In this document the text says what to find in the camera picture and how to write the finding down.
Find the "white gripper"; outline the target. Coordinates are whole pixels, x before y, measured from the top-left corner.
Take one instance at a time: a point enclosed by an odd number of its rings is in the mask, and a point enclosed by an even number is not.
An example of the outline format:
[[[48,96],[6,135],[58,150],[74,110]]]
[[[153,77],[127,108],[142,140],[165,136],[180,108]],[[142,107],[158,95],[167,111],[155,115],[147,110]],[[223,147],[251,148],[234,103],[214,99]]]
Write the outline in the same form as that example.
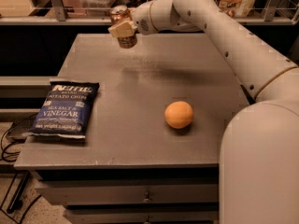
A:
[[[132,21],[117,21],[108,28],[108,31],[115,38],[133,36],[136,30],[142,35],[154,34],[155,28],[150,15],[151,5],[152,3],[148,2],[136,7],[133,11]]]

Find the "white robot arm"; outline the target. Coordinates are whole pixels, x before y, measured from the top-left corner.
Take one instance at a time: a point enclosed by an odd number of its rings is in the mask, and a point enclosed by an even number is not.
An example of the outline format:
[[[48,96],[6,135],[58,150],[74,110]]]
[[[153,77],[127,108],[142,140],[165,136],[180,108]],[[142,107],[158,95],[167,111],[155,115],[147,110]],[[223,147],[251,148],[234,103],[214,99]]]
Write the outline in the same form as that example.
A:
[[[109,31],[129,37],[186,25],[206,33],[254,101],[221,141],[220,224],[299,224],[298,65],[214,0],[150,1]]]

